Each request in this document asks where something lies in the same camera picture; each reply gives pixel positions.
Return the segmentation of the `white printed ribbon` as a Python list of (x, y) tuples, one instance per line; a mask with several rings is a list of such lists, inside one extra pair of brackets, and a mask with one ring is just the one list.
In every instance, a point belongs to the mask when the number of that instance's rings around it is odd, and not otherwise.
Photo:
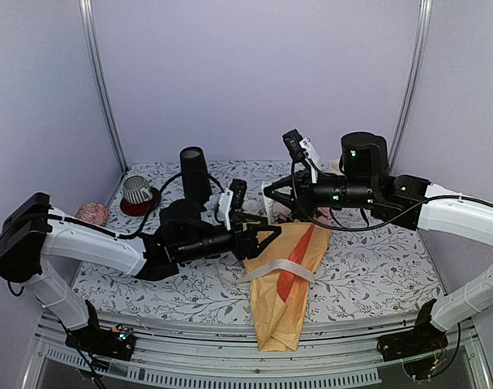
[(314, 281), (314, 272), (308, 270), (303, 265), (289, 259), (289, 254), (283, 254), (282, 243), (289, 235), (282, 232), (269, 246), (268, 250), (263, 253), (265, 261), (255, 270), (247, 273), (244, 277), (233, 280), (232, 284), (246, 284), (255, 279), (269, 275), (273, 271), (286, 271), (292, 276), (297, 276), (305, 281)]

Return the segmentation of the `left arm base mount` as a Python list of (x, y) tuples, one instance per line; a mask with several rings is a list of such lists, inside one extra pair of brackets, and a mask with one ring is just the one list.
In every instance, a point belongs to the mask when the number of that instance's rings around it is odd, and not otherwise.
[(100, 327), (95, 307), (88, 300), (88, 324), (79, 330), (67, 330), (65, 345), (90, 355), (130, 361), (136, 337), (131, 327), (119, 323), (110, 329)]

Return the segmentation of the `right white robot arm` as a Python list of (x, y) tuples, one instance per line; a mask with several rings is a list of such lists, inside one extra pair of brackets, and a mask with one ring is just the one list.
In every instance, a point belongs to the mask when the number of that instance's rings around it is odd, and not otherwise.
[[(417, 327), (406, 336), (412, 353), (424, 353), (459, 322), (493, 306), (493, 203), (449, 190), (425, 178), (393, 176), (384, 137), (354, 132), (341, 138), (339, 173), (320, 167), (311, 140), (298, 130), (282, 136), (291, 159), (289, 176), (264, 189), (264, 195), (291, 210), (300, 220), (329, 230), (342, 231), (319, 221), (321, 208), (368, 211), (379, 222), (376, 228), (395, 225), (420, 231), (428, 237), (440, 234), (443, 249), (431, 243), (429, 251), (444, 275), (456, 256), (465, 254), (467, 278), (453, 285), (450, 294), (424, 306)], [(441, 263), (442, 254), (448, 265)]]

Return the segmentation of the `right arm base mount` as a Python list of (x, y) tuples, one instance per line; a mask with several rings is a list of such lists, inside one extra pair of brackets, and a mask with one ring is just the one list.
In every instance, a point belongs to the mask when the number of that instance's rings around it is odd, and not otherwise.
[(422, 306), (412, 329), (378, 338), (376, 349), (384, 361), (413, 357), (448, 346), (445, 331), (440, 331), (431, 323), (435, 303), (436, 300), (432, 299)]

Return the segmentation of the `right aluminium frame post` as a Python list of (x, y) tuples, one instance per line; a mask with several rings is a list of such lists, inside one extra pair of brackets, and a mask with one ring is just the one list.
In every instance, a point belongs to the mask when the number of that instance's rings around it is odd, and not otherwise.
[(405, 132), (409, 116), (413, 107), (415, 92), (421, 72), (422, 60), (427, 45), (432, 10), (431, 0), (419, 2), (418, 19), (414, 35), (413, 50), (409, 65), (409, 72), (405, 83), (405, 92), (397, 118), (397, 124), (392, 137), (389, 156), (389, 168), (393, 171), (397, 167), (401, 148), (405, 141)]

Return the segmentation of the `red round coaster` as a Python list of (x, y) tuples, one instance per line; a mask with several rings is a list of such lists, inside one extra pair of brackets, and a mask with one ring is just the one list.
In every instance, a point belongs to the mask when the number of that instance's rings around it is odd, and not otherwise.
[(153, 187), (152, 199), (140, 204), (128, 203), (124, 198), (120, 202), (120, 210), (128, 216), (144, 216), (147, 212), (155, 210), (161, 200), (160, 191)]

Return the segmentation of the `left aluminium frame post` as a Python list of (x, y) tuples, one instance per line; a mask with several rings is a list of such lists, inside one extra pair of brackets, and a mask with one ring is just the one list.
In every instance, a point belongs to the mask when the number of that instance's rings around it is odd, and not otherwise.
[(84, 30), (84, 39), (88, 49), (88, 57), (91, 63), (94, 83), (96, 86), (96, 93), (100, 101), (102, 116), (109, 135), (110, 146), (114, 152), (114, 156), (120, 171), (125, 173), (129, 167), (116, 126), (114, 112), (109, 98), (109, 92), (105, 82), (103, 63), (101, 60), (101, 53), (96, 35), (96, 24), (92, 9), (92, 1), (80, 0), (79, 11)]

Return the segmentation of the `striped ceramic cup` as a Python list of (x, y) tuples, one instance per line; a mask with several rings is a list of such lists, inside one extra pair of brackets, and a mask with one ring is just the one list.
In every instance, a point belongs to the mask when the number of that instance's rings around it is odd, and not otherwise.
[(130, 204), (139, 205), (152, 200), (152, 190), (148, 181), (135, 175), (127, 178), (122, 184), (123, 198)]

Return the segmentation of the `aluminium front rail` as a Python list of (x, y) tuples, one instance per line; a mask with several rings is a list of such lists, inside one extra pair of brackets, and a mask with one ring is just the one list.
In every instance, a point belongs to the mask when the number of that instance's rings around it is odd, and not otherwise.
[(129, 361), (105, 359), (106, 388), (492, 388), (471, 321), (448, 333), (432, 378), (417, 380), (434, 353), (385, 361), (381, 336), (409, 330), (413, 314), (308, 323), (298, 350), (259, 351), (252, 326), (191, 323), (100, 313), (101, 325), (121, 323), (136, 338)]

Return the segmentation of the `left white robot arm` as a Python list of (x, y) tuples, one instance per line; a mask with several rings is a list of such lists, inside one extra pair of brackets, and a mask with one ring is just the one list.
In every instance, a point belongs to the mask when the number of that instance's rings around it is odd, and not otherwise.
[(202, 220), (198, 203), (179, 199), (161, 209), (152, 234), (118, 234), (67, 215), (38, 192), (6, 218), (0, 232), (0, 276), (21, 284), (44, 308), (75, 332), (91, 352), (108, 343), (96, 312), (82, 302), (67, 282), (46, 263), (48, 256), (113, 268), (124, 276), (159, 281), (178, 274), (179, 264), (232, 253), (237, 259), (258, 257), (277, 237), (279, 226), (258, 216), (245, 216), (226, 204), (223, 222)]

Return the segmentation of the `tall black vase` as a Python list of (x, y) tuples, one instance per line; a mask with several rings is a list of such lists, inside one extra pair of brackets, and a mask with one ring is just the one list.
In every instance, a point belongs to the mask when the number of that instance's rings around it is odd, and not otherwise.
[(212, 194), (204, 152), (200, 147), (186, 147), (180, 151), (179, 158), (185, 198), (202, 207)]

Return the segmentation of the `aluminium frame post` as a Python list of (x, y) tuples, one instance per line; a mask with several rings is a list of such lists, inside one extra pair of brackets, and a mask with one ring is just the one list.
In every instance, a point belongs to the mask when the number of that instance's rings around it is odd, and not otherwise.
[(80, 0), (79, 11), (84, 30), (84, 39), (88, 49), (88, 57), (91, 63), (94, 83), (96, 86), (96, 93), (100, 101), (102, 116), (109, 135), (110, 146), (114, 152), (114, 156), (120, 171), (125, 173), (129, 167), (116, 126), (114, 112), (109, 98), (109, 92), (105, 82), (103, 63), (101, 60), (101, 53), (96, 35), (96, 24), (92, 9), (92, 1)]
[(409, 65), (409, 72), (405, 83), (405, 92), (397, 118), (397, 124), (392, 137), (389, 156), (389, 168), (393, 171), (397, 167), (401, 148), (405, 141), (405, 132), (409, 116), (413, 107), (415, 92), (421, 72), (422, 60), (427, 45), (432, 10), (431, 0), (419, 2), (418, 19), (414, 35), (413, 50)]

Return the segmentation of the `floral patterned tablecloth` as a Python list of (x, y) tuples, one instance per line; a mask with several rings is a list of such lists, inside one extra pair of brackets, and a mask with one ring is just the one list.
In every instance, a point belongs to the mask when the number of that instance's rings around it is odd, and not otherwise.
[[(335, 322), (408, 314), (442, 292), (420, 237), (388, 225), (363, 232), (356, 210), (334, 212), (344, 227), (332, 234), (328, 251), (308, 294), (305, 320)], [(84, 263), (73, 290), (98, 310), (160, 320), (249, 325), (250, 291), (227, 287), (217, 269), (238, 278), (242, 264), (231, 254), (183, 265), (176, 276), (157, 282), (136, 280), (121, 272)]]

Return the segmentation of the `white ceramic mug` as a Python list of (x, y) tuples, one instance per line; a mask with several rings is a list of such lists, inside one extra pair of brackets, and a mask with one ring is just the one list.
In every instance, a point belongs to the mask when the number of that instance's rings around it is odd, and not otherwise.
[(332, 160), (330, 162), (330, 168), (331, 168), (331, 172), (332, 173), (335, 173), (335, 174), (338, 174), (338, 175), (343, 175), (344, 174), (341, 171), (340, 161), (339, 160)]

